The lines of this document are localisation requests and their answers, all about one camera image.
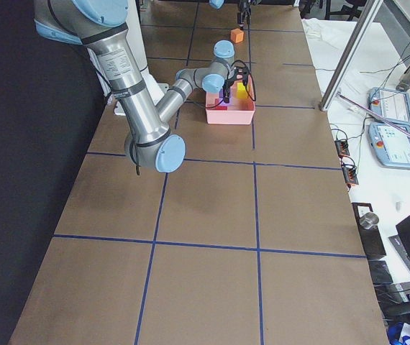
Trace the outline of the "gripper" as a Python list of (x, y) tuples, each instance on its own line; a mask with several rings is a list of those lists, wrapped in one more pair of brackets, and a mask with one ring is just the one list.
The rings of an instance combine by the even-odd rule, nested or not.
[(238, 13), (237, 13), (237, 24), (240, 29), (244, 29), (245, 25), (250, 24), (250, 13), (252, 0), (239, 0), (238, 2)]
[(250, 69), (246, 66), (236, 65), (232, 67), (232, 75), (222, 87), (222, 100), (224, 104), (229, 104), (231, 97), (231, 87), (235, 82), (241, 82), (244, 86), (248, 85)]

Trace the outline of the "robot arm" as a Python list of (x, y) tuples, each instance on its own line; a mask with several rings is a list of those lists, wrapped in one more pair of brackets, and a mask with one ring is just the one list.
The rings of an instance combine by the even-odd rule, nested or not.
[(205, 68), (183, 69), (175, 83), (154, 101), (142, 74), (145, 50), (133, 1), (35, 1), (39, 35), (92, 50), (113, 97), (126, 114), (130, 132), (124, 149), (137, 167), (161, 173), (177, 170), (186, 145), (168, 122), (197, 88), (229, 97), (238, 79), (248, 82), (250, 70), (234, 58), (234, 46), (221, 40)]
[[(209, 5), (214, 9), (220, 9), (224, 3), (225, 0), (209, 0)], [(239, 0), (237, 2), (237, 25), (241, 30), (250, 25), (251, 6), (252, 1), (250, 0)]]

